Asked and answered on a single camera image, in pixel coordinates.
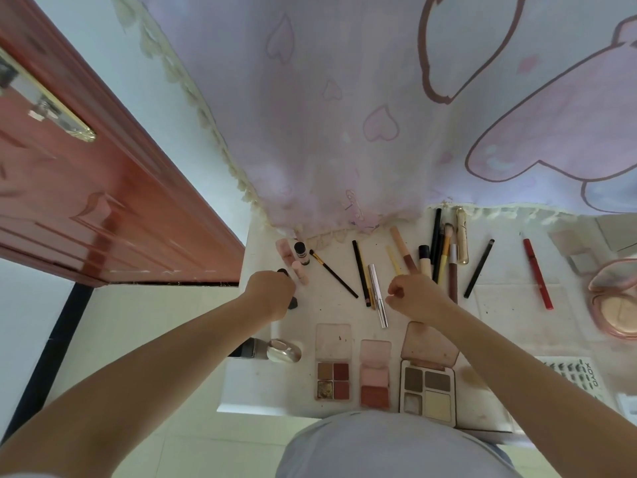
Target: white table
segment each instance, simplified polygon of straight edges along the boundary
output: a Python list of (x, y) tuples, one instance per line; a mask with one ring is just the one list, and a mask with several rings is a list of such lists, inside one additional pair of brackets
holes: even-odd
[[(467, 226), (470, 261), (468, 265), (458, 266), (459, 304), (475, 316), (480, 317), (476, 300), (476, 293), (480, 294), (480, 288), (477, 286), (469, 299), (463, 298), (462, 293), (466, 289), (490, 238), (494, 238), (496, 242), (478, 280), (478, 285), (490, 287), (493, 285), (534, 285), (530, 265), (522, 247), (522, 238), (530, 238), (547, 284), (561, 285), (568, 295), (572, 314), (575, 316), (582, 338), (578, 338), (562, 348), (560, 342), (554, 342), (552, 339), (549, 328), (545, 335), (546, 342), (535, 340), (531, 344), (525, 342), (525, 345), (522, 346), (536, 355), (545, 354), (548, 351), (552, 355), (590, 356), (593, 352), (587, 341), (591, 338), (598, 338), (600, 333), (589, 316), (582, 280), (571, 271), (566, 260), (554, 247), (546, 233), (547, 227), (541, 225), (539, 220), (527, 222), (526, 214), (528, 212), (521, 211), (520, 216), (515, 219), (502, 216), (492, 220), (485, 217), (477, 220), (469, 219)], [(418, 245), (431, 243), (433, 220), (433, 210), (427, 210), (417, 222), (397, 223), (416, 263), (418, 263)], [(443, 220), (455, 223), (451, 209), (443, 211)], [(279, 232), (262, 224), (261, 218), (253, 217), (243, 262), (240, 282), (242, 289), (245, 288), (252, 273), (259, 270), (277, 270), (285, 266), (275, 250), (275, 241), (279, 238), (281, 238)], [(585, 242), (587, 242), (586, 239), (592, 239), (591, 248), (595, 251), (601, 249), (603, 252), (605, 251), (604, 245), (600, 244), (600, 238), (599, 234), (582, 235)], [(387, 228), (379, 228), (370, 236), (349, 232), (344, 242), (339, 243), (333, 240), (327, 248), (317, 250), (321, 258), (355, 292), (359, 293), (360, 298), (355, 299), (325, 268), (311, 259), (310, 264), (305, 267), (309, 274), (310, 285), (308, 287), (303, 287), (299, 283), (297, 285), (298, 308), (288, 311), (284, 319), (274, 322), (255, 336), (263, 340), (283, 338), (294, 342), (300, 346), (303, 352), (301, 361), (296, 364), (283, 364), (256, 359), (228, 359), (219, 411), (323, 418), (359, 409), (359, 343), (363, 339), (392, 342), (390, 361), (391, 410), (393, 412), (398, 410), (400, 353), (408, 319), (386, 306), (389, 329), (383, 330), (380, 328), (378, 313), (365, 307), (352, 249), (352, 239), (359, 242), (365, 263), (376, 265), (384, 296), (387, 295), (387, 285), (394, 277), (394, 268), (387, 256), (386, 245), (390, 245), (395, 256), (400, 258)], [(599, 255), (599, 258), (603, 261), (608, 258), (608, 255)], [(402, 266), (402, 272), (407, 273), (402, 259), (399, 262)], [(288, 271), (291, 275), (294, 274), (291, 269)], [(502, 305), (503, 308), (506, 308), (511, 305), (511, 302), (504, 298)], [(539, 294), (537, 294), (537, 307), (542, 307)], [(501, 324), (498, 324), (506, 328), (492, 326), (495, 330), (506, 334), (514, 330), (510, 326), (515, 325), (515, 320), (512, 319), (511, 322), (505, 319)], [(347, 323), (352, 326), (354, 345), (351, 374), (353, 376), (351, 381), (352, 399), (349, 402), (319, 402), (314, 399), (316, 385), (314, 346), (315, 328), (318, 323)], [(556, 335), (559, 335), (559, 329), (556, 329), (555, 332)], [(497, 397), (490, 390), (480, 388), (479, 379), (476, 379), (473, 369), (462, 354), (454, 369), (457, 382), (458, 428), (476, 430), (475, 434), (482, 437), (483, 433), (480, 432), (521, 433), (519, 428), (516, 429), (509, 413), (500, 404)]]

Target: wooden door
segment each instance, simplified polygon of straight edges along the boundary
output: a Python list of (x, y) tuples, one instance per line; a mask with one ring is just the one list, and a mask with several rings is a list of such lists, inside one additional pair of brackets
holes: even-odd
[(0, 0), (0, 47), (96, 133), (3, 91), (0, 256), (91, 285), (239, 281), (243, 245), (32, 0)]

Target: brown eyeshadow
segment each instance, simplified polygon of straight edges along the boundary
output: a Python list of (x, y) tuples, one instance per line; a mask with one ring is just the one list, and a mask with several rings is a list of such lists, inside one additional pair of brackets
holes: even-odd
[(428, 387), (429, 389), (437, 389), (438, 391), (450, 392), (451, 379), (447, 374), (438, 374), (436, 372), (425, 372), (425, 387)]
[(334, 380), (350, 380), (350, 365), (347, 362), (334, 363)]
[(412, 367), (404, 369), (404, 388), (415, 393), (422, 392), (422, 371)]
[(319, 362), (317, 369), (318, 380), (332, 380), (332, 363)]
[(350, 398), (350, 383), (344, 380), (334, 381), (334, 399), (344, 400)]
[(330, 380), (320, 380), (317, 385), (317, 396), (319, 399), (333, 399), (334, 386)]
[(362, 386), (361, 406), (374, 409), (389, 409), (389, 389), (386, 387), (371, 387), (370, 385)]

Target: gold door handle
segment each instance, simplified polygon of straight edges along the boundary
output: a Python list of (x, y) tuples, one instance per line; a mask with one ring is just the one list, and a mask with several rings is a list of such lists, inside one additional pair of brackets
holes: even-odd
[(14, 89), (33, 104), (29, 110), (30, 117), (39, 121), (49, 119), (64, 132), (81, 141), (95, 141), (97, 135), (82, 119), (0, 47), (0, 96), (8, 88)]

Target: door frame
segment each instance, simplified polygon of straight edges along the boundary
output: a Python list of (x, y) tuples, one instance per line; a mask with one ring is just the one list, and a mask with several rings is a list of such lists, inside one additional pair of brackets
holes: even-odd
[[(219, 225), (221, 218), (35, 1), (0, 0), (0, 44), (58, 99), (79, 114), (98, 137), (109, 137), (216, 241), (243, 259), (245, 248), (241, 241), (227, 226)], [(80, 84), (71, 84), (59, 77), (60, 70), (73, 72)], [(106, 285), (105, 281), (1, 245), (0, 257), (92, 287)]]

